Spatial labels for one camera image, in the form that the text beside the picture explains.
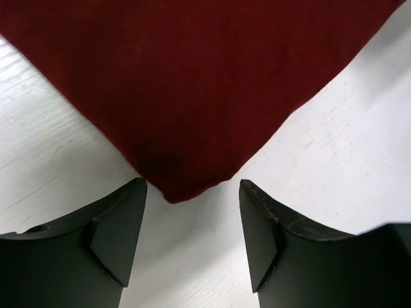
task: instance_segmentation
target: white wooden surface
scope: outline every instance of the white wooden surface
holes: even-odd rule
[[[409,16],[411,1],[231,181],[178,205],[149,187],[121,308],[258,307],[238,209],[241,178],[346,232],[411,221]],[[72,212],[135,176],[0,38],[0,233]]]

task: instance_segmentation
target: black plastic part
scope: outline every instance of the black plastic part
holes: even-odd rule
[[[0,307],[118,308],[146,192],[137,178],[23,234],[0,235]]]
[[[261,308],[411,307],[411,225],[355,236],[275,201],[249,180],[240,210]]]

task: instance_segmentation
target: hole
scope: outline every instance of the hole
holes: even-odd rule
[[[28,229],[27,231],[25,231],[25,233],[35,233],[35,232],[46,231],[49,229],[50,229],[49,226],[40,225],[40,226],[35,226],[33,228]]]

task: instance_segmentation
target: white wood grain floor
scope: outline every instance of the white wood grain floor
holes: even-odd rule
[[[409,16],[411,1],[231,181],[178,205],[149,187],[121,308],[258,307],[238,209],[241,178],[346,232],[411,221]],[[72,212],[135,176],[0,38],[0,233]]]

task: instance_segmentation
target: dark red cloth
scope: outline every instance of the dark red cloth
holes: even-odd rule
[[[0,32],[167,200],[230,179],[404,0],[1,0]]]

